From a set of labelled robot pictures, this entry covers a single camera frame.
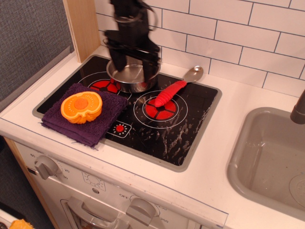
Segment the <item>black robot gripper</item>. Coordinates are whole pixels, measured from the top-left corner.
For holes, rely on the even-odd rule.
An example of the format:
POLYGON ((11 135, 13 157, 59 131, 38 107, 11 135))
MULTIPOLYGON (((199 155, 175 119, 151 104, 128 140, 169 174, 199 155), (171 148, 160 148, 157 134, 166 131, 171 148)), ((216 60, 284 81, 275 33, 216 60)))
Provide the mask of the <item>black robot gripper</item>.
MULTIPOLYGON (((143 0, 111 0, 114 7, 113 17, 117 23, 117 30, 106 30, 106 38, 114 39, 124 45, 139 47, 149 38, 152 29, 149 28, 148 11, 154 10, 143 0)), ((119 72, 126 64, 124 47, 109 47, 112 62, 119 72)), ((144 82, 147 83, 160 69, 160 59, 142 60, 144 82)))

